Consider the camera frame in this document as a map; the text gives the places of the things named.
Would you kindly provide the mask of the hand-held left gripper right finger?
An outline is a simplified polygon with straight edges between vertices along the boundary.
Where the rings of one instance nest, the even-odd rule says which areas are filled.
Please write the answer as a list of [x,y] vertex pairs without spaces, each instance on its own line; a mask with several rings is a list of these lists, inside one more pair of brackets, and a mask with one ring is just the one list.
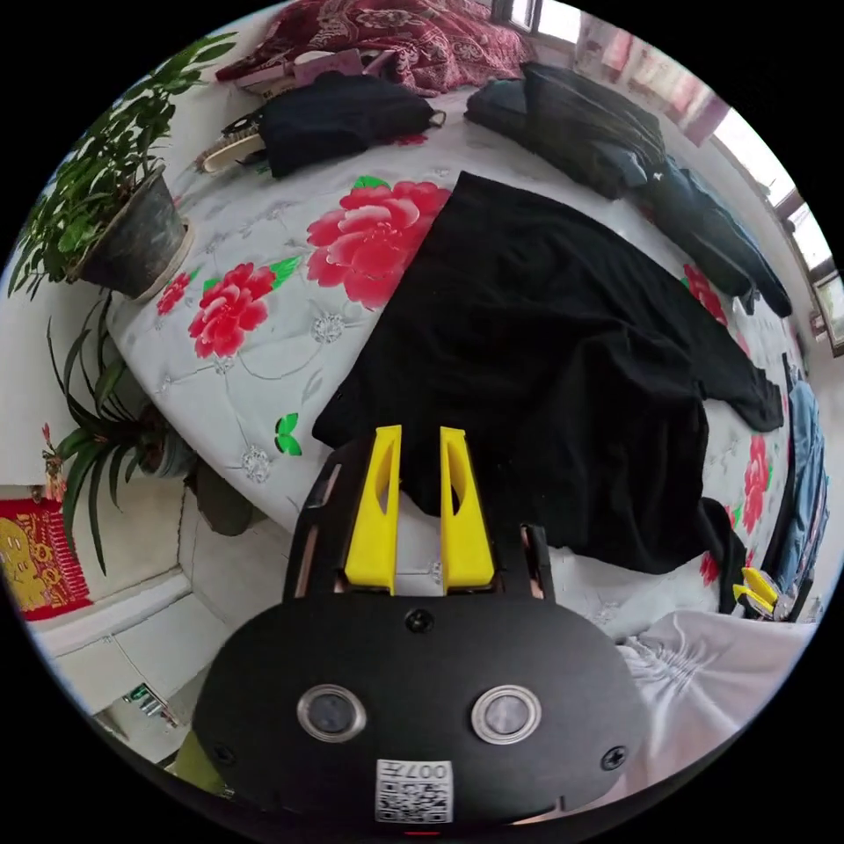
[[495,576],[477,481],[462,429],[440,429],[440,562],[444,593],[486,590]]

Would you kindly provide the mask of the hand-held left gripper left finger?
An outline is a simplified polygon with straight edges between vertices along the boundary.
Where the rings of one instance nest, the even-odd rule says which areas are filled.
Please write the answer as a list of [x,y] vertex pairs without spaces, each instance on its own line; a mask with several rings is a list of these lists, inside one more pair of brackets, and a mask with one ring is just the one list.
[[375,429],[344,574],[355,589],[396,592],[401,426]]

